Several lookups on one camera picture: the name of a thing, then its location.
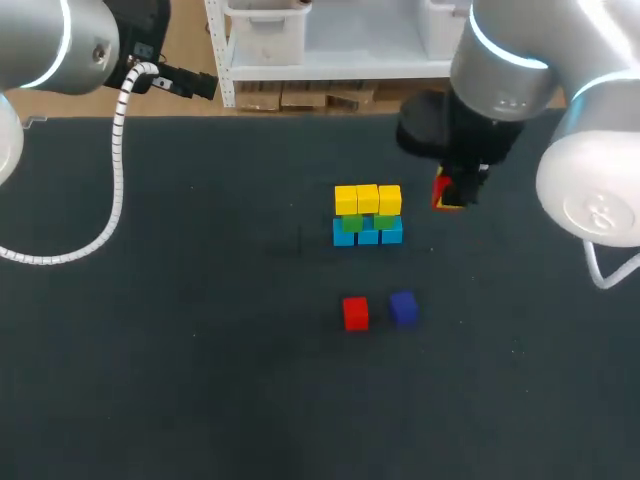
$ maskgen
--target cardboard box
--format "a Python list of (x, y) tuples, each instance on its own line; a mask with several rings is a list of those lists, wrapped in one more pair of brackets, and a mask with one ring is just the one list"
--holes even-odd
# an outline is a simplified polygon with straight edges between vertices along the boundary
[(283, 110), (317, 110), (327, 106), (329, 82), (285, 82), (280, 105)]
[(250, 112), (278, 112), (282, 82), (237, 82), (236, 108)]
[(353, 80), (331, 82), (327, 103), (329, 107), (356, 111), (373, 104), (378, 82), (372, 80)]

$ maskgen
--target storage bin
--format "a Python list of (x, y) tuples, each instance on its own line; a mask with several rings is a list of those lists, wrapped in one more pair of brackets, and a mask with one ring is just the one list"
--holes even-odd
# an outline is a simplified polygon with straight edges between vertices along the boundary
[(420, 0), (420, 35), (430, 60), (453, 58), (470, 9), (471, 0)]
[(225, 13), (235, 32), (235, 55), (244, 65), (300, 65), (311, 4), (291, 0), (229, 0)]

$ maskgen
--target dark table surface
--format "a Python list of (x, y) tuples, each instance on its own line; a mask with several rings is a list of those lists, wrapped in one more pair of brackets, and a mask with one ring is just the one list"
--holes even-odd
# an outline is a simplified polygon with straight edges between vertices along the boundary
[[(0, 478), (637, 479), (640, 276), (598, 291), (539, 207), (557, 121), (450, 215), (393, 117), (129, 120), (115, 237), (0, 262)], [(109, 132), (28, 131), (2, 245), (101, 231)], [(405, 244), (333, 248), (334, 185), (396, 182)], [(421, 320), (398, 331), (404, 289)], [(345, 295), (368, 297), (369, 333), (343, 332)]]

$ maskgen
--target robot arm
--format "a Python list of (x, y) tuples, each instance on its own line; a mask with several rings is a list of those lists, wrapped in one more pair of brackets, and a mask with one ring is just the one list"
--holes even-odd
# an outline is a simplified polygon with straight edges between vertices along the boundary
[(0, 0), (0, 184), (23, 145), (18, 116), (2, 96), (13, 88), (82, 95), (120, 89), (131, 69), (150, 62), (133, 93), (158, 86), (213, 99), (217, 79), (160, 63), (171, 16), (169, 0)]
[(405, 105), (398, 139), (438, 158), (466, 205), (479, 167), (502, 161), (561, 86), (570, 103), (540, 163), (540, 202), (584, 240), (640, 246), (639, 23), (634, 0), (475, 0), (451, 91)]

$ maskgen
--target white shelf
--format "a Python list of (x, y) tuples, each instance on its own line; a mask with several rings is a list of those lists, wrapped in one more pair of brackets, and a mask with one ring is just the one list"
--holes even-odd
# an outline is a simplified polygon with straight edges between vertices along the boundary
[(314, 0), (302, 65), (248, 65), (233, 47), (232, 32), (228, 72), (241, 81), (444, 78), (451, 68), (427, 58), (415, 0)]

